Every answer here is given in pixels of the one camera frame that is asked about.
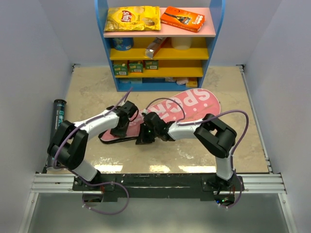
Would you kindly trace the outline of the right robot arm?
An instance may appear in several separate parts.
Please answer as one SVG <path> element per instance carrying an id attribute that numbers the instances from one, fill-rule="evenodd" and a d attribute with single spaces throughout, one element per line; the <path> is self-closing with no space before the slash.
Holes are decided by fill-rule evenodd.
<path id="1" fill-rule="evenodd" d="M 216 157 L 216 184 L 219 189 L 227 191 L 234 184 L 232 154 L 236 148 L 236 131 L 218 119 L 213 114 L 207 114 L 203 119 L 193 122 L 165 122 L 155 112 L 143 114 L 140 124 L 137 145 L 180 139 L 197 139 Z"/>

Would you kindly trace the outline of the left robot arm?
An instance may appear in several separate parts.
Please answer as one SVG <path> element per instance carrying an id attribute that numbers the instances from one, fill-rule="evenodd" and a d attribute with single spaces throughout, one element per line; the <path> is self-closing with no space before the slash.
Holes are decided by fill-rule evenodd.
<path id="1" fill-rule="evenodd" d="M 50 141 L 47 153 L 73 174 L 82 177 L 85 187 L 96 190 L 101 184 L 100 172 L 85 160 L 88 141 L 106 131 L 115 137 L 125 138 L 130 119 L 137 115 L 135 104 L 126 101 L 84 121 L 71 123 L 65 120 Z"/>

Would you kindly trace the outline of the black shuttlecock tube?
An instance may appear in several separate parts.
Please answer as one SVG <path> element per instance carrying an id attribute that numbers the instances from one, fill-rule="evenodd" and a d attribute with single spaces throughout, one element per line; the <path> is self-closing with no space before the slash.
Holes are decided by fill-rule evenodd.
<path id="1" fill-rule="evenodd" d="M 51 126 L 51 133 L 50 133 L 50 140 L 53 139 L 59 125 L 65 119 L 65 109 L 66 109 L 67 102 L 62 99 L 56 99 L 53 102 L 53 111 L 52 111 L 52 126 Z M 58 170 L 60 165 L 56 163 L 56 169 L 53 167 L 54 158 L 48 155 L 47 162 L 46 162 L 46 169 L 47 171 Z"/>

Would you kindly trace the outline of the pink racket bag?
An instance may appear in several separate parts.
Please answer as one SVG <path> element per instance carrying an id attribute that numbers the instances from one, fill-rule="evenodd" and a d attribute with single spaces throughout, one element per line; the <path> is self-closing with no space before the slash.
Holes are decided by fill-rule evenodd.
<path id="1" fill-rule="evenodd" d="M 126 137 L 113 136 L 110 130 L 99 134 L 99 140 L 104 144 L 113 144 L 123 141 L 135 140 L 139 135 L 140 124 L 143 123 L 143 109 L 138 116 L 133 117 L 126 131 Z M 209 90 L 194 88 L 180 92 L 168 100 L 157 100 L 148 107 L 148 112 L 156 112 L 162 120 L 177 121 L 186 116 L 181 122 L 197 121 L 206 114 L 218 115 L 221 106 L 217 97 Z"/>

